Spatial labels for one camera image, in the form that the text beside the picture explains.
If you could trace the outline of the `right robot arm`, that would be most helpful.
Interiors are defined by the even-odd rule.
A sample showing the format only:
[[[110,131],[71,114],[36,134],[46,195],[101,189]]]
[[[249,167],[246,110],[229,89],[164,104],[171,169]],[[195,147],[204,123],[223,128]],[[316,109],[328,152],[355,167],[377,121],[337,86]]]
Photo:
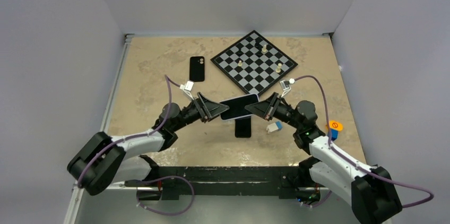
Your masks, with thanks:
[[[313,182],[327,187],[345,200],[360,223],[383,223],[403,209],[391,176],[383,167],[361,163],[329,141],[316,125],[315,105],[300,101],[296,108],[286,104],[277,93],[268,99],[245,106],[264,120],[276,118],[295,128],[294,142],[310,155],[312,165],[298,170],[304,185]]]

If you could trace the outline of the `black phone case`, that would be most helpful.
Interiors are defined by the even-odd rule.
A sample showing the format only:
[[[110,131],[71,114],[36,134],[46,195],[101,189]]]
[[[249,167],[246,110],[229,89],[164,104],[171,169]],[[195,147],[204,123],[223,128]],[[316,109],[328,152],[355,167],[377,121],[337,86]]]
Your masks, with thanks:
[[[193,82],[203,82],[205,80],[205,59],[203,56],[190,57],[189,80]]]

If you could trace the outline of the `black phone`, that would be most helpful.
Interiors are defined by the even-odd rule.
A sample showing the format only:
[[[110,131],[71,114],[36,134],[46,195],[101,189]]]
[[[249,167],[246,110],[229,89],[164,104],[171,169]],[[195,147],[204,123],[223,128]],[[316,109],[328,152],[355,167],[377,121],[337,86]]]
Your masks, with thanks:
[[[244,117],[235,120],[235,137],[247,139],[252,136],[252,119]]]

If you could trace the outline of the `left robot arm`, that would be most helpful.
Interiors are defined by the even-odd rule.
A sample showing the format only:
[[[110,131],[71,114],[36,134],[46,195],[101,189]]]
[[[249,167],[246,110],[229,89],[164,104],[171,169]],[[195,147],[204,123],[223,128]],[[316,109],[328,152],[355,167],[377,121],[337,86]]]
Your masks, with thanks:
[[[128,159],[168,149],[178,139],[178,130],[197,120],[210,122],[227,110],[229,106],[201,93],[184,108],[170,101],[149,131],[125,136],[111,136],[103,131],[94,134],[69,161],[67,171],[76,179],[78,187],[90,195],[97,195],[110,184],[123,180],[139,180],[144,186],[152,186],[158,181],[156,169],[145,166],[138,174],[120,176],[120,166]]]

